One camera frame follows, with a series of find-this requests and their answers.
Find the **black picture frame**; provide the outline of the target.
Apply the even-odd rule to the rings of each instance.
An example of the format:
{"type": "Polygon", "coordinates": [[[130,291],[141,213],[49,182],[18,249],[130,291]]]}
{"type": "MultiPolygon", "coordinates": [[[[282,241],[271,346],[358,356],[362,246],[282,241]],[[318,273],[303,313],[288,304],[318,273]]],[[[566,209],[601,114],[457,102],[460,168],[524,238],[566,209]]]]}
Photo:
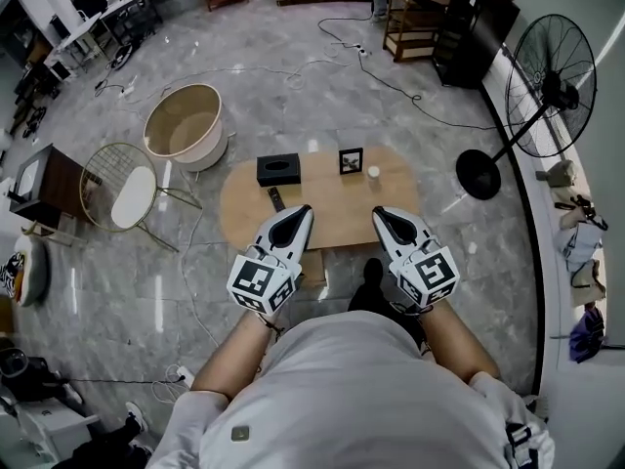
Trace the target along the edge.
{"type": "Polygon", "coordinates": [[[360,173],[363,166],[363,148],[339,150],[339,172],[341,175],[360,173]]]}

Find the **wooden coffee table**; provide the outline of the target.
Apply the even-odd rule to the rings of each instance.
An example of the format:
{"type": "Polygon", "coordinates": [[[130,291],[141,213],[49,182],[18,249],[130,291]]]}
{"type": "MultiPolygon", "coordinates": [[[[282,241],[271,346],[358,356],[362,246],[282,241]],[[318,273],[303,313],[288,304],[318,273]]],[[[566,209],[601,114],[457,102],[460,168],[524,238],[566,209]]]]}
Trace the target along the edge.
{"type": "MultiPolygon", "coordinates": [[[[314,220],[310,249],[372,243],[378,240],[372,209],[378,205],[419,214],[416,179],[408,162],[388,147],[363,151],[363,171],[341,175],[336,152],[300,155],[302,182],[278,188],[285,206],[308,204],[314,220]],[[380,168],[378,180],[367,175],[369,166],[380,168]]],[[[257,162],[247,160],[229,173],[221,190],[220,222],[226,240],[243,249],[275,210],[266,189],[256,178],[257,162]]]]}

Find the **khaki bag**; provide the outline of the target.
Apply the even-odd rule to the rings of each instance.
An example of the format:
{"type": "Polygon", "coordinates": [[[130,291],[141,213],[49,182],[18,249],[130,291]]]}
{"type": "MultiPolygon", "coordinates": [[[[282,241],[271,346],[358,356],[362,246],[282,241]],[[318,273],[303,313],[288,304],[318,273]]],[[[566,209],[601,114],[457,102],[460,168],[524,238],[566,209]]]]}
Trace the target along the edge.
{"type": "Polygon", "coordinates": [[[575,183],[577,169],[572,160],[565,159],[554,164],[549,170],[535,172],[539,182],[546,183],[550,188],[568,188],[575,183]]]}

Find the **white office desk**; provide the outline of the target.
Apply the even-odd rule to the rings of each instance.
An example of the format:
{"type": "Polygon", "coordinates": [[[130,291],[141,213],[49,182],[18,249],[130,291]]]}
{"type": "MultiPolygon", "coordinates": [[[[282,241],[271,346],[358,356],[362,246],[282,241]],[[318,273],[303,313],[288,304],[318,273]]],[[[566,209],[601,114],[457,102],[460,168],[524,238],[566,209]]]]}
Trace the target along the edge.
{"type": "Polygon", "coordinates": [[[121,36],[114,31],[115,27],[110,27],[108,22],[134,7],[140,7],[147,12],[147,18],[144,22],[148,24],[151,31],[155,30],[157,24],[163,24],[163,19],[152,0],[120,0],[112,4],[105,12],[97,13],[84,21],[56,46],[53,52],[57,56],[63,53],[69,54],[76,66],[83,70],[86,69],[86,62],[99,56],[109,60],[109,55],[105,49],[107,43],[113,40],[119,47],[123,46],[124,43],[121,36]],[[103,44],[98,41],[93,33],[99,23],[109,35],[103,44]]]}

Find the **black standing fan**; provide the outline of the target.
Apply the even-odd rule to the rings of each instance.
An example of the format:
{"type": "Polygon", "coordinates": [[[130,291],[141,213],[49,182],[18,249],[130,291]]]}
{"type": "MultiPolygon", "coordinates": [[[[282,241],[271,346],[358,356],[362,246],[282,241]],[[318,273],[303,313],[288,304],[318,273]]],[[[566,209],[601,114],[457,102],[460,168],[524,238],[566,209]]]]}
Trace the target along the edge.
{"type": "Polygon", "coordinates": [[[514,146],[534,158],[572,147],[589,122],[596,95],[595,57],[581,28],[559,14],[532,22],[519,40],[506,82],[510,136],[494,155],[477,149],[460,154],[461,186],[474,198],[491,199],[501,188],[497,161],[514,146]]]}

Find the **wooden shelf rack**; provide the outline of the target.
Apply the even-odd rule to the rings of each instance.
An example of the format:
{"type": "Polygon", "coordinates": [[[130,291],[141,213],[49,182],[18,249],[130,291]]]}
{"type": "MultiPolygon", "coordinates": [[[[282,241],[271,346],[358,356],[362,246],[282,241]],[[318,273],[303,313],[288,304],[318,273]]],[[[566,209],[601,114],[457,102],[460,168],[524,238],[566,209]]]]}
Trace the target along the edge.
{"type": "Polygon", "coordinates": [[[388,0],[383,49],[395,63],[430,59],[450,0],[388,0]]]}

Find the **person's right forearm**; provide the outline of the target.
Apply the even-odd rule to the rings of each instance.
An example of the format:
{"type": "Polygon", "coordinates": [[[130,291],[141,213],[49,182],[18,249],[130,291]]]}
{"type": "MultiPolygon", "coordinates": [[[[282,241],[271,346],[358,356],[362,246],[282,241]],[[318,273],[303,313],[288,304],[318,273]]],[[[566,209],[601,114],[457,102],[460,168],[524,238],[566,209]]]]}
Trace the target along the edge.
{"type": "Polygon", "coordinates": [[[447,368],[463,382],[484,372],[499,378],[500,370],[476,335],[443,299],[419,316],[426,339],[437,364],[447,368]]]}

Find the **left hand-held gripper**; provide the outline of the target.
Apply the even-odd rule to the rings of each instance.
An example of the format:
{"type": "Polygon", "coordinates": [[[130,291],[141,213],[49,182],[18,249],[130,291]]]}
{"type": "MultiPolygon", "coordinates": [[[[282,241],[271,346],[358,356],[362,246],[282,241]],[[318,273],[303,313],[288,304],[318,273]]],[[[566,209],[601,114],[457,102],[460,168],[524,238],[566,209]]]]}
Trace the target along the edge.
{"type": "Polygon", "coordinates": [[[313,209],[307,204],[267,219],[256,233],[256,244],[235,257],[227,282],[233,302],[260,316],[275,315],[297,290],[299,262],[312,228],[313,209]]]}

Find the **purple bag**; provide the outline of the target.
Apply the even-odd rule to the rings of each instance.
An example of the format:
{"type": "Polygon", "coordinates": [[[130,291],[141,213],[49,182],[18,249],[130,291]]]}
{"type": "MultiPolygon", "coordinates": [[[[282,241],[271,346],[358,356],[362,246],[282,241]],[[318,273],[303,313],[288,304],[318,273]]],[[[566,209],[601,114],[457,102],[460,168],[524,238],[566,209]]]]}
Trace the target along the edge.
{"type": "Polygon", "coordinates": [[[569,358],[582,363],[593,358],[602,348],[604,318],[598,307],[588,304],[569,335],[569,358]]]}

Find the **person's left forearm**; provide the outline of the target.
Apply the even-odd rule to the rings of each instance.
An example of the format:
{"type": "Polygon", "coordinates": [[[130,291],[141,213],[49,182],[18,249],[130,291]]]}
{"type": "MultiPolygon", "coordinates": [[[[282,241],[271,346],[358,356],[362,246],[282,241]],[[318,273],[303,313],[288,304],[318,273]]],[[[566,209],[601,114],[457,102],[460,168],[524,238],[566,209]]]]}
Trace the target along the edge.
{"type": "Polygon", "coordinates": [[[276,321],[277,314],[246,311],[195,375],[190,389],[221,394],[231,402],[254,380],[271,337],[279,333],[276,321]]]}

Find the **tall black cabinet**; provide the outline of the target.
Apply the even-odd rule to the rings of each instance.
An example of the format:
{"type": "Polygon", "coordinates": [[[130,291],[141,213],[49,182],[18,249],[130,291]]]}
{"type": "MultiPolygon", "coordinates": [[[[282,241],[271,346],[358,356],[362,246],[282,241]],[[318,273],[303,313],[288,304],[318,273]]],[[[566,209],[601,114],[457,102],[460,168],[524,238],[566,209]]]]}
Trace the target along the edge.
{"type": "Polygon", "coordinates": [[[450,0],[432,56],[441,83],[477,89],[519,12],[514,0],[450,0]]]}

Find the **pale blue bag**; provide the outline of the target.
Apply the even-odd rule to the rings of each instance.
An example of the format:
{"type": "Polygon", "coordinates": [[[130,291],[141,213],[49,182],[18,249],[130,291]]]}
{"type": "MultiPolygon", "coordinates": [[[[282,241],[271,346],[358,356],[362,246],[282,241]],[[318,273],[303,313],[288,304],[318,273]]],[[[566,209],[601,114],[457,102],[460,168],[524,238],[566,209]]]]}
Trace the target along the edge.
{"type": "Polygon", "coordinates": [[[579,271],[602,246],[604,230],[593,223],[579,222],[575,227],[560,230],[555,245],[570,273],[579,271]]]}

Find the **white cardboard box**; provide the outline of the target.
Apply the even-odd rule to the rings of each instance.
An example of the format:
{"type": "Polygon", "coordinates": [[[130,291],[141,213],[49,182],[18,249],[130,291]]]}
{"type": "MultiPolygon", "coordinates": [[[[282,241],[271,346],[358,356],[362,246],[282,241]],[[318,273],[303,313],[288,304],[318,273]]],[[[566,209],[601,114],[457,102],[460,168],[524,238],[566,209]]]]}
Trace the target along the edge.
{"type": "Polygon", "coordinates": [[[89,426],[100,421],[97,415],[83,416],[57,399],[19,404],[17,413],[26,437],[55,462],[70,458],[91,441],[89,426]]]}

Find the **dark wooden sink cabinet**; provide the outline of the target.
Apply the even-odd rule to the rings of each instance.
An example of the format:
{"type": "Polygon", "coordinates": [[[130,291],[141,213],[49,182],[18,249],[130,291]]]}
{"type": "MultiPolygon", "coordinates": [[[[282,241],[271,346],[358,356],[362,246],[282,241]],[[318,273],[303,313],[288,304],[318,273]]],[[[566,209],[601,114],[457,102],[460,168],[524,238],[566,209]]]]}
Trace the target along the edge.
{"type": "Polygon", "coordinates": [[[32,222],[56,228],[62,215],[89,223],[81,204],[83,167],[48,145],[19,168],[8,192],[9,210],[32,222]]]}

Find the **person's white shirt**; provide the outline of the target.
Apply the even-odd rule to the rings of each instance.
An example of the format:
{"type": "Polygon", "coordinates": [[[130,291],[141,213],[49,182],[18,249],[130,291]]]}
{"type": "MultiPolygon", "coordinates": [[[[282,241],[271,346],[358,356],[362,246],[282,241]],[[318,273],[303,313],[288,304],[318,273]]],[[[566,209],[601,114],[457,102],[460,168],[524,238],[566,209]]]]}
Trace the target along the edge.
{"type": "Polygon", "coordinates": [[[148,469],[552,469],[546,424],[504,383],[425,360],[369,312],[298,324],[231,402],[176,401],[148,469]]]}

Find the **white pouf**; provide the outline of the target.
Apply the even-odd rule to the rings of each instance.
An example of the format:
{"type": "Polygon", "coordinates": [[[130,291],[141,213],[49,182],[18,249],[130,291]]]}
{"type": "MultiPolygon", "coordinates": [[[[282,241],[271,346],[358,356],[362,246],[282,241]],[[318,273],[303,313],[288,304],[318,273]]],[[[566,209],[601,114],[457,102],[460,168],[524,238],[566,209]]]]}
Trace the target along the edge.
{"type": "Polygon", "coordinates": [[[22,252],[25,256],[24,278],[20,300],[16,302],[10,298],[18,306],[27,307],[37,303],[47,290],[49,284],[48,254],[44,242],[37,236],[30,235],[22,235],[18,238],[11,256],[16,252],[22,252]]]}

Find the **round beige drum table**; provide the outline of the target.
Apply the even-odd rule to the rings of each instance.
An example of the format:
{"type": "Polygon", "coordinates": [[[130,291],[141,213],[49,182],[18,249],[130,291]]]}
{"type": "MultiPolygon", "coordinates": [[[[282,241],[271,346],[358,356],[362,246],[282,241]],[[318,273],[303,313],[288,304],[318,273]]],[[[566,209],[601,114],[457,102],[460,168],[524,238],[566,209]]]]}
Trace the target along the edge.
{"type": "Polygon", "coordinates": [[[147,118],[146,149],[177,162],[188,172],[216,164],[228,147],[220,93],[207,84],[190,84],[167,94],[147,118]]]}

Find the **zebra striped cushion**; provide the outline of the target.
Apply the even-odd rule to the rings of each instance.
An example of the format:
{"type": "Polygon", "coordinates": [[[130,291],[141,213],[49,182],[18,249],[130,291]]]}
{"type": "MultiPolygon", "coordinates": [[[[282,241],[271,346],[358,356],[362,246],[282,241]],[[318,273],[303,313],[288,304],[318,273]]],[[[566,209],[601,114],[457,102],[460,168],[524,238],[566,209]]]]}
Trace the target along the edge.
{"type": "Polygon", "coordinates": [[[18,302],[24,278],[25,256],[22,252],[14,253],[7,262],[0,266],[0,285],[8,296],[18,302]]]}

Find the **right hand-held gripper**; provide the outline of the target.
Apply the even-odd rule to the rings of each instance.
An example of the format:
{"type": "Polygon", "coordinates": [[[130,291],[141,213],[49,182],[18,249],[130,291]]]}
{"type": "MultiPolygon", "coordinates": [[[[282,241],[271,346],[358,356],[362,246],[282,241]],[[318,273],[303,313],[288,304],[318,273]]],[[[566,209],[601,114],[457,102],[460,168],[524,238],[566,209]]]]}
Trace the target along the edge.
{"type": "Polygon", "coordinates": [[[430,307],[453,293],[460,275],[449,248],[431,252],[416,249],[434,236],[420,216],[396,207],[376,206],[373,225],[392,261],[390,271],[396,286],[414,307],[430,307]]]}

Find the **beige tote bag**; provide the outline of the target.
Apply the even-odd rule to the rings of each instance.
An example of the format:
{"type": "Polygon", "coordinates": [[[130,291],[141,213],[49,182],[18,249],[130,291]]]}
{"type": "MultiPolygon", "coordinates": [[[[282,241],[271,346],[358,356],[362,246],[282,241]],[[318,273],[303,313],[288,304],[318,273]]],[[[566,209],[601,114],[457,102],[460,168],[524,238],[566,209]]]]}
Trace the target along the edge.
{"type": "Polygon", "coordinates": [[[572,306],[594,304],[605,298],[606,288],[599,280],[600,261],[590,259],[571,278],[572,306]]]}

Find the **black tissue box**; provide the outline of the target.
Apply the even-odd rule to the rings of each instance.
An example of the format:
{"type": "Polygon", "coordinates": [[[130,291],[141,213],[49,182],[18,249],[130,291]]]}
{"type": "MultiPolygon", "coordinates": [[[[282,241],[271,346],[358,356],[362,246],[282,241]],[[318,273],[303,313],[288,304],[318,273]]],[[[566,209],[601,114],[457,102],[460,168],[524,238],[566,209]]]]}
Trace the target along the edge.
{"type": "Polygon", "coordinates": [[[256,178],[260,187],[298,185],[301,183],[301,165],[298,153],[259,156],[256,178]]]}

